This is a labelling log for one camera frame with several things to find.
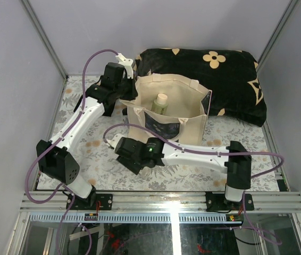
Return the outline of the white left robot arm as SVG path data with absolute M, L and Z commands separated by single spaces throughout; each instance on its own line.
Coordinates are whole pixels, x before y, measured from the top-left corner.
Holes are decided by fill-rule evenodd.
M 135 99 L 133 61 L 109 62 L 98 82 L 86 89 L 66 125 L 36 146 L 40 172 L 58 180 L 84 209 L 96 206 L 96 189 L 80 174 L 73 154 L 88 129 L 101 116 L 111 116 L 118 99 Z

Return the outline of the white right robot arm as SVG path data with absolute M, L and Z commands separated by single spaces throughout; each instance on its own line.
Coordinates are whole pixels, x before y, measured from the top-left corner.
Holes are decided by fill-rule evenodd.
M 243 208 L 243 194 L 250 188 L 252 157 L 244 146 L 231 141 L 226 147 L 203 147 L 163 141 L 151 137 L 143 143 L 122 135 L 116 135 L 111 147 L 117 161 L 134 174 L 156 166 L 187 165 L 208 168 L 227 176 L 224 196 L 214 203 L 207 198 L 208 211 L 231 211 Z

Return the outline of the green bottle cream cap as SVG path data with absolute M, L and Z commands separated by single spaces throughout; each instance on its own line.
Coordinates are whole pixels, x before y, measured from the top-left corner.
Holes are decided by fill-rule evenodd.
M 154 99 L 151 111 L 164 115 L 166 113 L 168 107 L 168 96 L 164 93 L 159 93 L 157 97 Z

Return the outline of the beige canvas tote bag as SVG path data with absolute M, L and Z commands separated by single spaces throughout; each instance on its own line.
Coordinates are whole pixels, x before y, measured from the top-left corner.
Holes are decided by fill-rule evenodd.
M 197 80 L 177 74 L 152 74 L 139 77 L 135 83 L 138 96 L 121 100 L 127 107 L 128 136 L 145 142 L 151 134 L 187 145 L 199 146 L 210 111 L 212 91 Z M 167 96 L 164 114 L 152 110 L 159 94 Z

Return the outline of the clear beige bottle black cap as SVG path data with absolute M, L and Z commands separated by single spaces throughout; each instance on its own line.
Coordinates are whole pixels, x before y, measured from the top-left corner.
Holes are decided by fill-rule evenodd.
M 152 174 L 152 170 L 150 168 L 147 168 L 147 169 L 142 169 L 139 172 L 138 176 L 143 180 L 147 180 L 148 178 L 151 177 L 151 174 Z

